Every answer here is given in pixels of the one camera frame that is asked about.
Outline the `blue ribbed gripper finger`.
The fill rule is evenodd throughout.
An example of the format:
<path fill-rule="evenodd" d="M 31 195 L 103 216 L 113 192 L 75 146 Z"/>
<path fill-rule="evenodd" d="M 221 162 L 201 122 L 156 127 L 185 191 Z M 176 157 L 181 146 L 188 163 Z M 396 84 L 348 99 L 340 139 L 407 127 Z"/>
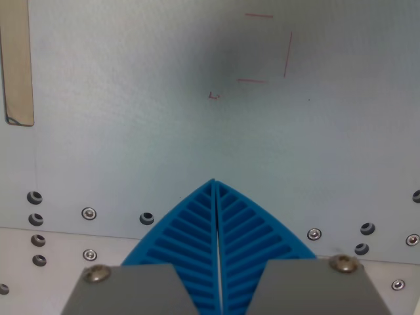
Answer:
<path fill-rule="evenodd" d="M 389 314 L 356 257 L 319 259 L 254 201 L 215 191 L 224 314 Z"/>
<path fill-rule="evenodd" d="M 63 314 L 220 314 L 215 180 L 166 214 L 119 266 L 85 268 Z"/>

